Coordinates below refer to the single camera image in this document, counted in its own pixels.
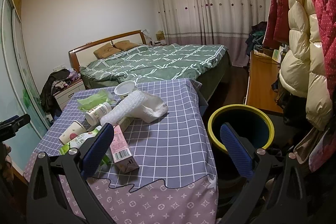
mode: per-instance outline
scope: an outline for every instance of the purple patterned tablecloth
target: purple patterned tablecloth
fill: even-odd
[[[140,90],[160,96],[168,114],[152,123],[141,119],[124,132],[140,168],[121,174],[115,164],[100,169],[88,183],[97,199],[119,224],[213,224],[217,209],[217,174],[209,139],[199,113],[201,84],[176,79],[138,84]],[[77,99],[98,89],[76,93],[61,117],[34,150],[24,176],[29,181],[36,155],[45,151],[59,155],[58,137],[77,120],[89,128]],[[64,176],[60,176],[69,204],[84,217]]]

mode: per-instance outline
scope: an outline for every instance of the barcode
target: barcode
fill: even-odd
[[[121,160],[121,159],[128,158],[131,155],[131,153],[129,152],[128,148],[126,148],[126,149],[121,150],[121,151],[119,151],[117,153],[114,153],[113,155],[115,157],[115,160],[118,161],[118,160]]]

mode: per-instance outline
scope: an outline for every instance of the yellow rim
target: yellow rim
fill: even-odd
[[[244,110],[248,110],[251,112],[256,113],[257,115],[259,115],[267,124],[268,130],[269,130],[269,136],[268,136],[268,141],[267,143],[262,147],[263,149],[267,149],[273,142],[274,139],[274,126],[272,121],[270,120],[270,118],[261,110],[252,107],[252,106],[248,106],[248,105],[240,105],[240,104],[235,104],[235,105],[227,105],[221,108],[218,108],[211,116],[210,119],[208,121],[208,135],[210,136],[210,140],[212,143],[214,143],[219,149],[223,150],[225,153],[227,153],[227,150],[225,148],[225,146],[219,141],[217,140],[217,138],[215,137],[214,133],[212,132],[212,123],[215,120],[215,118],[223,112],[223,110],[230,110],[230,109],[244,109]]]

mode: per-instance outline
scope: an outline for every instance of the blue gripper pad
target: blue gripper pad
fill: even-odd
[[[113,125],[107,123],[101,130],[102,132],[91,145],[82,160],[81,176],[85,180],[96,173],[100,161],[104,157],[114,138]]]
[[[254,174],[252,169],[252,159],[239,141],[238,134],[229,123],[224,123],[221,126],[220,139],[225,145],[239,174],[250,180]]]

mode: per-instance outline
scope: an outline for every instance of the white plastic bottle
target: white plastic bottle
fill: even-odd
[[[91,126],[95,126],[100,122],[101,117],[106,115],[112,110],[110,104],[108,102],[104,102],[90,109],[85,113],[85,119]]]

